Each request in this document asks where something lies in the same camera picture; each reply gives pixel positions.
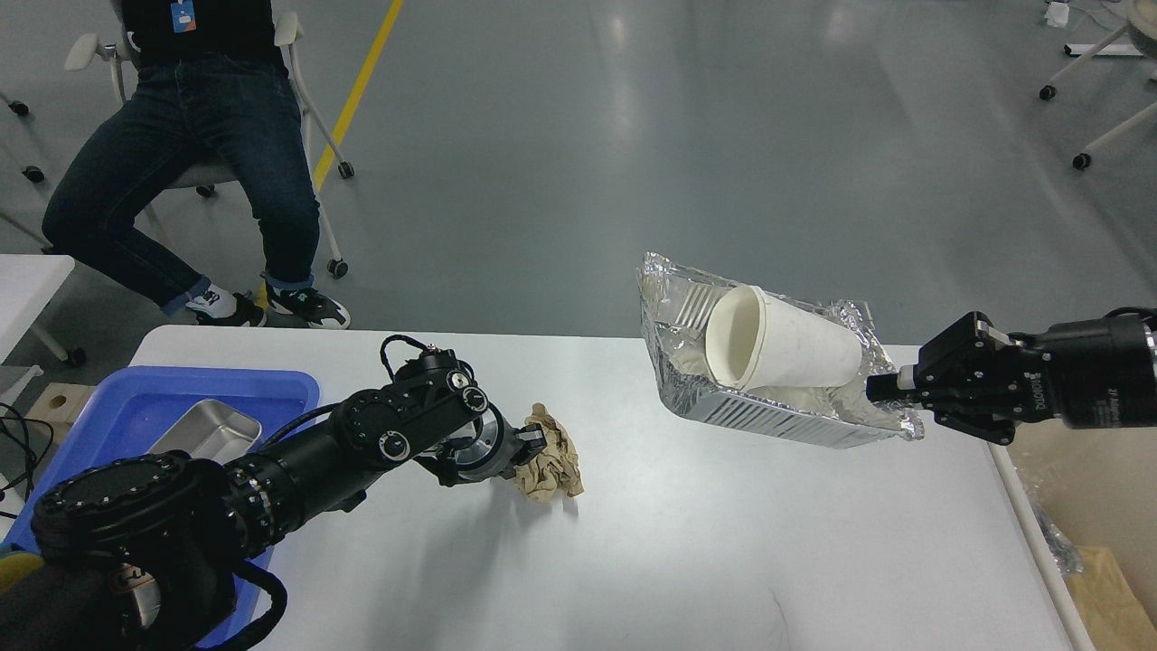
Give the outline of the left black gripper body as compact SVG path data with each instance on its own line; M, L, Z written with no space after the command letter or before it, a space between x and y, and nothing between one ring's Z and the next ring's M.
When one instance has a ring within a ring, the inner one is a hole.
M439 484L481 483L489 478L513 479L523 441L503 414L489 405L481 417L451 432L439 445Z

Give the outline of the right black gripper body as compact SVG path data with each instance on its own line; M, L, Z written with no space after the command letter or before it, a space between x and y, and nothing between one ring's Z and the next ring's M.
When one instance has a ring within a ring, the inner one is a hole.
M1111 312L1057 323L1032 336L1052 417L1071 429L1156 423L1154 312Z

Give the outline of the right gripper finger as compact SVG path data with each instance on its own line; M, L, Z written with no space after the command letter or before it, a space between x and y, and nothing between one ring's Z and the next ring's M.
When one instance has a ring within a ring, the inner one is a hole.
M957 410L931 410L939 426L967 434L979 441L992 442L994 445L1009 446L1016 437L1017 429L1024 423L1039 423L1040 413L1015 413L1012 417L1000 413L961 413Z
M1032 401L1030 379L1042 371L1042 352L970 312L921 346L913 365L869 376L865 395L922 408L1014 408Z

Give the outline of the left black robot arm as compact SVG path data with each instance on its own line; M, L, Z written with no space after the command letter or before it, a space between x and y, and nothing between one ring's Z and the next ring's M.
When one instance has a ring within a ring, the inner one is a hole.
M318 515L351 512L368 487L417 461L442 486L513 478L547 445L513 428L450 349L412 336L389 382L295 417L236 460L184 450L120 458L34 503L40 565L3 589L5 650L198 650L234 613L236 580L268 611L220 643L255 648L287 591L255 560Z

